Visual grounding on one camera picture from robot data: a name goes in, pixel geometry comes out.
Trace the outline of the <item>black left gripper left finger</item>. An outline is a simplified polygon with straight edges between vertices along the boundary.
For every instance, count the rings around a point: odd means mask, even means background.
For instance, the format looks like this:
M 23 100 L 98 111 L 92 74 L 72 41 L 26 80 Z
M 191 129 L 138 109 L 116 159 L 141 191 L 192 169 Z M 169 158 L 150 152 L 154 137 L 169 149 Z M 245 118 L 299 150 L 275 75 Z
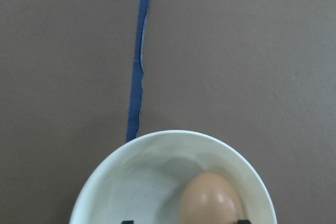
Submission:
M 125 220 L 123 224 L 134 224 L 134 220 Z

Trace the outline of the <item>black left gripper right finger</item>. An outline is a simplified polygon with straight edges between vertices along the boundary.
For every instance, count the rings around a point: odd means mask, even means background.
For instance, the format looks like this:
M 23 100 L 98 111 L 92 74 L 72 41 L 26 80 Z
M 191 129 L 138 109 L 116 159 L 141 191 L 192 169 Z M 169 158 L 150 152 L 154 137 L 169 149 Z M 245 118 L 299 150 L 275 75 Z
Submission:
M 249 220 L 238 220 L 237 224 L 249 224 Z

